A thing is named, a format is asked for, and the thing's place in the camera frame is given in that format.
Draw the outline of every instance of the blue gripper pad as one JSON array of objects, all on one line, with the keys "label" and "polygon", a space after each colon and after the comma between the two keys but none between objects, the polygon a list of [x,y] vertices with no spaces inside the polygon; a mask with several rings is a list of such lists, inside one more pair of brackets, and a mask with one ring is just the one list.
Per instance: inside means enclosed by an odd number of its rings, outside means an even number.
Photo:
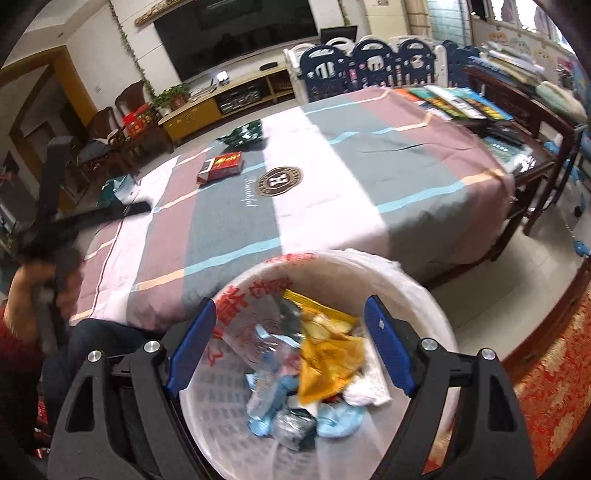
[{"label": "blue gripper pad", "polygon": [[392,383],[405,395],[412,396],[417,384],[413,378],[411,357],[394,330],[394,322],[400,320],[392,318],[376,295],[365,302],[363,317]]},{"label": "blue gripper pad", "polygon": [[189,327],[170,359],[166,390],[171,398],[187,388],[216,324],[216,305],[209,300]]}]

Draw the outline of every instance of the plastic bag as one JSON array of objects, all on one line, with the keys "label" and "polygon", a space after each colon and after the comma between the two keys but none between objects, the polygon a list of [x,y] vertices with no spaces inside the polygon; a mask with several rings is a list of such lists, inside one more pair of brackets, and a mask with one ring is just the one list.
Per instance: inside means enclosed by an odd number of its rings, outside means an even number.
[{"label": "plastic bag", "polygon": [[[366,299],[377,294],[392,316],[410,322],[419,336],[435,338],[448,351],[457,351],[439,305],[396,262],[354,250],[284,255],[244,272],[214,298],[217,338],[209,342],[191,383],[180,393],[189,431],[227,480],[369,479],[409,402],[392,385],[383,365],[392,401],[368,407],[369,414],[350,437],[316,438],[312,450],[294,452],[248,430],[245,406],[251,392],[245,374],[256,369],[263,350],[254,328],[260,323],[269,333],[280,333],[276,300],[286,288],[361,319]],[[458,393],[450,390],[447,395],[439,434],[451,425]]]}]

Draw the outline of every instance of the hand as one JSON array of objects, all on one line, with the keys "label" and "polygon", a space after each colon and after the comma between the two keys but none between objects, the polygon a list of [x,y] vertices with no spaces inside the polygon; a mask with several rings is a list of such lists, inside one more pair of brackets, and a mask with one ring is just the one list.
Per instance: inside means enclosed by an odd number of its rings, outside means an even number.
[{"label": "hand", "polygon": [[[4,322],[12,334],[25,343],[34,343],[39,336],[31,295],[33,287],[51,280],[55,274],[55,265],[36,261],[23,265],[14,275],[4,310]],[[74,313],[81,285],[80,270],[73,271],[66,278],[66,288],[56,298],[56,305],[64,319]]]}]

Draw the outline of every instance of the circular logo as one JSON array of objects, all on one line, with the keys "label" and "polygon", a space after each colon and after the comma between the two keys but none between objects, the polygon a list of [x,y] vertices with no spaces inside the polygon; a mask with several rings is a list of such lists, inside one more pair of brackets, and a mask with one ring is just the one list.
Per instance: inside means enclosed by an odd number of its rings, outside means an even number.
[{"label": "circular logo", "polygon": [[303,173],[295,167],[273,168],[256,184],[256,192],[263,197],[275,197],[291,190],[301,182]]}]

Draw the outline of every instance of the pillow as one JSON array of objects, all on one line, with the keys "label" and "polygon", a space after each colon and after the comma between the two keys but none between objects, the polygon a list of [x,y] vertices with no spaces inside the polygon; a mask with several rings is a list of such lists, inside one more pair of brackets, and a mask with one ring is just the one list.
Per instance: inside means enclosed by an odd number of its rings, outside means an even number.
[{"label": "pillow", "polygon": [[548,108],[562,118],[575,124],[586,123],[585,108],[567,90],[550,82],[542,82],[535,88],[535,92]]}]

